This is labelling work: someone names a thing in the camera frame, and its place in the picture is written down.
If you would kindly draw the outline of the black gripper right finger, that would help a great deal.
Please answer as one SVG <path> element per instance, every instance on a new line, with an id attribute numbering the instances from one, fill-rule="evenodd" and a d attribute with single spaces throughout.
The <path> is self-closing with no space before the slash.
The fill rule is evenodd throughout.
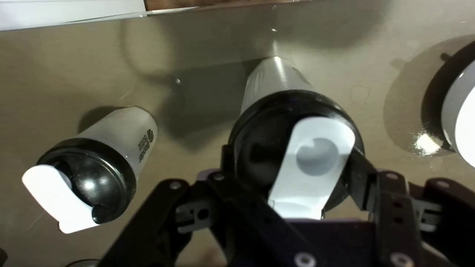
<path id="1" fill-rule="evenodd" d="M 375 217 L 380 266 L 475 267 L 475 193 L 464 185 L 437 177 L 421 188 L 354 150 L 346 189 Z"/>

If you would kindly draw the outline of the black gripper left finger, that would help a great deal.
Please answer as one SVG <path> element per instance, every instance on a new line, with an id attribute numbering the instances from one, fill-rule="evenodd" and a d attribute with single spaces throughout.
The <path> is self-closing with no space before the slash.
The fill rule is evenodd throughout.
<path id="1" fill-rule="evenodd" d="M 225 192 L 213 180 L 193 186 L 167 180 L 149 195 L 98 267 L 176 267 L 193 233 L 204 229 L 232 263 Z"/>

